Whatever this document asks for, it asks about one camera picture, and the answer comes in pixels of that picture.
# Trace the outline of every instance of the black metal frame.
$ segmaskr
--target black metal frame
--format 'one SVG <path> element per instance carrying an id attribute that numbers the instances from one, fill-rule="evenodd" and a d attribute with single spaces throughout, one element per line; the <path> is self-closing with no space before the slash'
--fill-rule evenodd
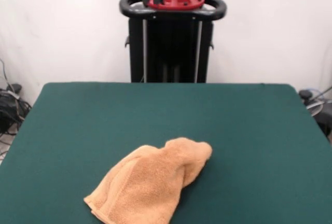
<path id="1" fill-rule="evenodd" d="M 225 16 L 222 0 L 205 0 L 215 7 L 188 11 L 156 10 L 142 0 L 121 0 L 129 17 L 132 82 L 206 82 L 212 21 Z"/>
<path id="2" fill-rule="evenodd" d="M 156 10 L 147 8 L 144 5 L 138 5 L 135 8 L 131 5 L 139 3 L 141 0 L 121 0 L 120 11 L 129 18 L 137 19 L 166 19 L 166 20 L 188 20 L 197 21 L 215 21 L 223 18 L 227 11 L 227 6 L 222 0 L 205 0 L 205 4 L 215 7 L 213 10 L 196 9 L 196 10 Z"/>

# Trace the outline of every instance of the table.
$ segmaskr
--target table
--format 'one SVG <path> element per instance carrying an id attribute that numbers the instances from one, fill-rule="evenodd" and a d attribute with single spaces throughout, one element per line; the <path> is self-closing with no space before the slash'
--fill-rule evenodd
<path id="1" fill-rule="evenodd" d="M 213 154 L 171 224 L 332 223 L 332 149 L 292 87 L 153 83 L 47 84 L 0 166 L 1 223 L 100 223 L 83 197 L 179 136 Z"/>

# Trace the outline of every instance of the green table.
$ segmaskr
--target green table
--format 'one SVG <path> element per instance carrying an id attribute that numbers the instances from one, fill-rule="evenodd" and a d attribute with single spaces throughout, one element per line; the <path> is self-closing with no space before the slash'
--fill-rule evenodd
<path id="1" fill-rule="evenodd" d="M 213 146 L 171 224 L 332 223 L 332 150 L 286 85 L 54 83 L 0 166 L 0 222 L 100 223 L 83 202 L 140 145 Z"/>

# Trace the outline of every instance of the towel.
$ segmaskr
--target towel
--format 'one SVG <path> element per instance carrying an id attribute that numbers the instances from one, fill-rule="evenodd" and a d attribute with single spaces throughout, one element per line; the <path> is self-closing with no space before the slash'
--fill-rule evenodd
<path id="1" fill-rule="evenodd" d="M 212 148 L 187 138 L 163 148 L 141 146 L 117 163 L 85 203 L 106 224 L 168 224 L 181 190 L 191 184 Z"/>

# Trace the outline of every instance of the white backdrop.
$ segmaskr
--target white backdrop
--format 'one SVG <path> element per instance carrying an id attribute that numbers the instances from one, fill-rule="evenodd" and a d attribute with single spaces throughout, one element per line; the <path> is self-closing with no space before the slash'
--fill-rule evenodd
<path id="1" fill-rule="evenodd" d="M 208 82 L 332 83 L 332 0 L 224 0 Z M 0 0 L 0 56 L 30 102 L 50 81 L 130 81 L 119 0 Z"/>

